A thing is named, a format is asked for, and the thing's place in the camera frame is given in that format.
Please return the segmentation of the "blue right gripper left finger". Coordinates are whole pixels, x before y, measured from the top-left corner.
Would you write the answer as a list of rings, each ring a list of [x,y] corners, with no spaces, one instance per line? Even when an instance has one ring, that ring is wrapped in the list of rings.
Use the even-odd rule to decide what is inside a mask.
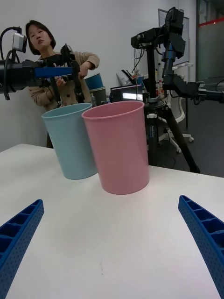
[[[7,296],[43,214],[43,201],[38,199],[0,227],[1,299]]]

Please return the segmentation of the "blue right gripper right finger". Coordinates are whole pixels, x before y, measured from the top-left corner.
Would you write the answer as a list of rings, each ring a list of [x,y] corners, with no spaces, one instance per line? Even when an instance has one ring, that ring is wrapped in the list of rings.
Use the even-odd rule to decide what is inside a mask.
[[[220,298],[224,298],[224,223],[181,195],[178,210],[204,259]]]

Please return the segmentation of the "person's left hand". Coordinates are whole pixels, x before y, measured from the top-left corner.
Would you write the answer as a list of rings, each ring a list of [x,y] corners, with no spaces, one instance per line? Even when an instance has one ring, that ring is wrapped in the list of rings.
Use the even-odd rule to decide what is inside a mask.
[[[80,66],[80,71],[79,71],[79,74],[78,74],[79,78],[84,79],[87,76],[88,71],[91,69],[91,67],[92,67],[92,64],[89,61],[84,62]]]

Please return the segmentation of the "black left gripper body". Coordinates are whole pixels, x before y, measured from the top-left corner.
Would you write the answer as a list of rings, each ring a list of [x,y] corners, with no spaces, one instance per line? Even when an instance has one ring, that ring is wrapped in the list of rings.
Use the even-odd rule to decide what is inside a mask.
[[[35,69],[43,68],[45,63],[43,61],[33,62],[25,60],[22,63],[17,63],[11,59],[4,60],[4,92],[15,93],[16,91],[23,90],[26,87],[42,87],[44,83],[43,78],[36,77]]]

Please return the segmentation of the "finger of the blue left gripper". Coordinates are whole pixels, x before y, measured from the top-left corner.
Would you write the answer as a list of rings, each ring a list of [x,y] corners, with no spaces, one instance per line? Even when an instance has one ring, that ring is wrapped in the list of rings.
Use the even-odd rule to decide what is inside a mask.
[[[34,68],[36,78],[52,78],[59,76],[67,76],[73,73],[71,67],[44,67]]]

